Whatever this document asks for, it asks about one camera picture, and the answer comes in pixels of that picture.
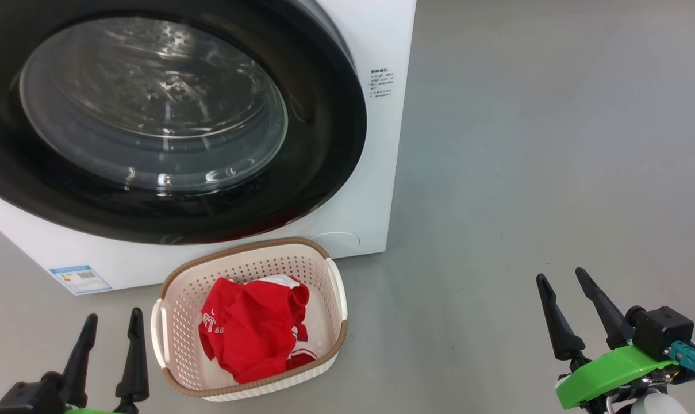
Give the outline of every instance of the white perforated basket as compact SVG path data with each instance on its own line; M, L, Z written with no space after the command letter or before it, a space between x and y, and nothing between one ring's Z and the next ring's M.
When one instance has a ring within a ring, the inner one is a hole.
M218 278L238 283L269 275L292 275L308 285L309 343L318 358L283 374L238 384L199 341L203 302ZM153 351L163 375L180 393L210 401L232 401L272 393L310 380L334 364L347 336L347 300L337 266L307 239L281 239L235 247L193 260L163 284L151 316Z

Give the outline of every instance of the gray floor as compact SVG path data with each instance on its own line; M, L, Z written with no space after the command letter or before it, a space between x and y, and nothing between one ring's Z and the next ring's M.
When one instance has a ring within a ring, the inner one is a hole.
M627 309L695 321L695 0L420 2L389 250L339 262L350 335L326 375L226 405L155 369L142 412L560 412L533 278L588 353L604 333L573 270ZM0 234L0 397L60 370L100 316L90 406L115 407L129 311L76 298ZM695 413L695 383L671 391Z

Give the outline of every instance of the blue sticker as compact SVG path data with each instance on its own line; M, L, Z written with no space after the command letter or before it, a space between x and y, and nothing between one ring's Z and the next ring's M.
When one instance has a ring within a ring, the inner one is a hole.
M110 285L89 266L49 269L51 274L74 294L87 294L112 290Z

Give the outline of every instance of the washing machine drum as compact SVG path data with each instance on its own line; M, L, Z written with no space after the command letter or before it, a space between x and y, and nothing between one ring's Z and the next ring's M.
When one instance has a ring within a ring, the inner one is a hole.
M345 51L287 1L0 2L0 197L132 242L279 227L362 152Z

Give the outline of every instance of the red clothing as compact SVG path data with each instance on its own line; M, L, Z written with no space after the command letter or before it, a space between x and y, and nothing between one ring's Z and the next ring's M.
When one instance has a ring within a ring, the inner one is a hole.
M316 356L295 346L308 340L303 325L308 301L307 286L289 276L245 285L220 278L202 308L203 350L241 384L306 364Z

